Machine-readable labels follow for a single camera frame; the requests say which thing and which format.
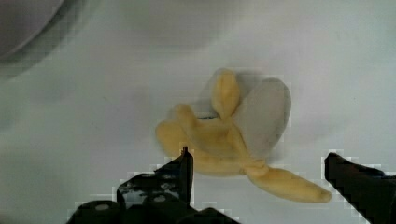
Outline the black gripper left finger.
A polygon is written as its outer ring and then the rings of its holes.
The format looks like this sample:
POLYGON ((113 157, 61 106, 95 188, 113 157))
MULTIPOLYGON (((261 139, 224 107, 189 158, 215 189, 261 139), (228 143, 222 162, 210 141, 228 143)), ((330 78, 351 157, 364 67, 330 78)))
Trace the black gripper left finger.
POLYGON ((80 205, 65 224, 240 224, 220 211, 191 207, 193 156, 187 147, 150 174, 122 183, 114 201, 80 205))

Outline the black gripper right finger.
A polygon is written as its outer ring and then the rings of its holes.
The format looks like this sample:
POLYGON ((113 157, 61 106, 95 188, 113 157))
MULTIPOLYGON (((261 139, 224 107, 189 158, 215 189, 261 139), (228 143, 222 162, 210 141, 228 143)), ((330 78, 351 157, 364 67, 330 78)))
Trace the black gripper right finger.
POLYGON ((370 224, 395 224, 394 175, 353 163, 336 153, 324 159, 325 179, 370 224))

